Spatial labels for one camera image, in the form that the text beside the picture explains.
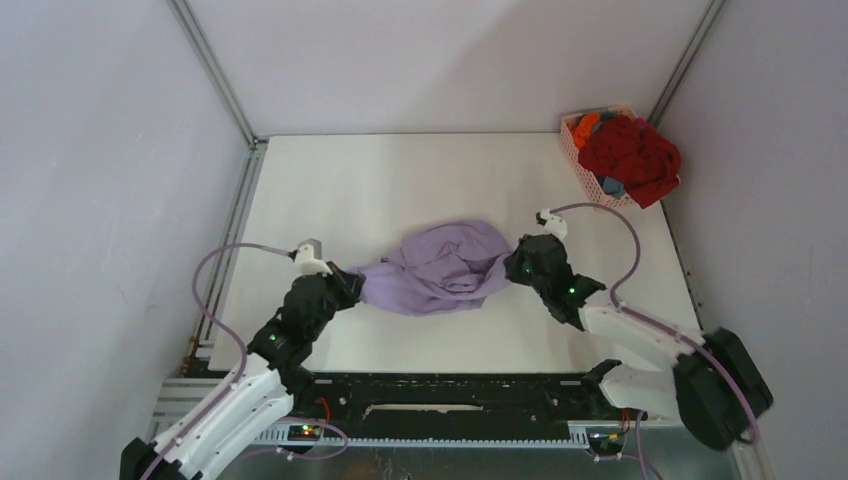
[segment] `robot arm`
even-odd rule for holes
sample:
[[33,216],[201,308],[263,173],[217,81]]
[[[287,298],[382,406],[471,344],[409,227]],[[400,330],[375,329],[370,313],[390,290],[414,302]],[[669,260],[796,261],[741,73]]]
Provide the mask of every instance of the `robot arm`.
[[[312,375],[301,363],[339,310],[359,301],[364,277],[320,260],[320,243],[293,253],[301,276],[283,306],[247,346],[240,378],[234,368],[191,412],[150,444],[136,438],[121,456],[120,480],[138,480],[166,446],[150,480],[214,480],[268,425],[298,404],[311,404]],[[228,391],[220,401],[215,399]],[[191,431],[185,425],[200,417]]]
[[[507,278],[532,287],[557,321],[580,331],[608,337],[655,365],[646,371],[606,360],[583,380],[618,408],[645,410],[680,419],[692,435],[714,450],[726,450],[750,425],[725,380],[695,348],[612,306],[586,306],[606,286],[575,274],[568,263],[565,221],[544,210],[536,215],[546,232],[525,235],[504,260]],[[712,334],[676,330],[716,357],[740,386],[759,417],[774,402],[742,342],[732,332]]]

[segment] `white wall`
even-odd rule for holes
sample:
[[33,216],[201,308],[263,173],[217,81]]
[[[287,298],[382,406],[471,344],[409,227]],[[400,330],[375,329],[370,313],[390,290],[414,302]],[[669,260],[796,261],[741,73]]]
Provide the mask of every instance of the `white wall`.
[[731,2],[662,125],[684,263],[705,323],[740,334],[774,393],[781,479],[845,477],[846,26],[844,0]]
[[117,478],[246,148],[167,3],[0,7],[0,478]]
[[258,134],[510,132],[647,116],[708,0],[190,2]]

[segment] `white work surface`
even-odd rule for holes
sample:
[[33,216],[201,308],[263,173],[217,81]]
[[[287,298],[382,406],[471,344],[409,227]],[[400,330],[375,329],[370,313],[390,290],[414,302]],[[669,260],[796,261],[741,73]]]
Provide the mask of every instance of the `white work surface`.
[[[377,262],[404,235],[463,218],[495,225],[513,244],[540,233],[543,208],[584,202],[553,133],[281,136],[268,145],[243,241],[292,249],[323,242],[342,269]],[[662,209],[622,212],[639,232],[642,262],[621,289],[632,307],[685,327],[697,320]],[[607,212],[564,213],[575,271],[611,286],[630,267],[634,246]],[[282,304],[295,278],[291,261],[238,253],[222,319],[249,341]],[[604,303],[608,292],[592,297]],[[359,304],[329,323],[304,363],[316,371],[573,372],[634,355],[560,325],[529,288],[512,285],[479,310],[404,317]],[[225,334],[210,368],[229,369],[238,351]]]

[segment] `red wire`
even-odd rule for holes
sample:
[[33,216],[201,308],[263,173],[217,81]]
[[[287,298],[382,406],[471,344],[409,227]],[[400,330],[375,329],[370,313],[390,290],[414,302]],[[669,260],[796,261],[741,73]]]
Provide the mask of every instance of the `red wire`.
[[621,411],[621,429],[624,434],[630,431],[630,412],[626,408]]
[[324,404],[324,411],[327,413],[327,419],[324,420],[324,422],[330,423],[330,404],[327,403],[327,399],[324,397],[318,397],[315,399],[315,403]]

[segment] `purple cloth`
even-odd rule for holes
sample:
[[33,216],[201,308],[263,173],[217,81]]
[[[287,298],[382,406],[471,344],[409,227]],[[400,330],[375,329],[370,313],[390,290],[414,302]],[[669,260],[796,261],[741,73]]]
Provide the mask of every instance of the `purple cloth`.
[[380,263],[351,270],[365,275],[363,302],[423,316],[480,308],[510,284],[503,265],[510,253],[495,227],[466,220],[409,235]]

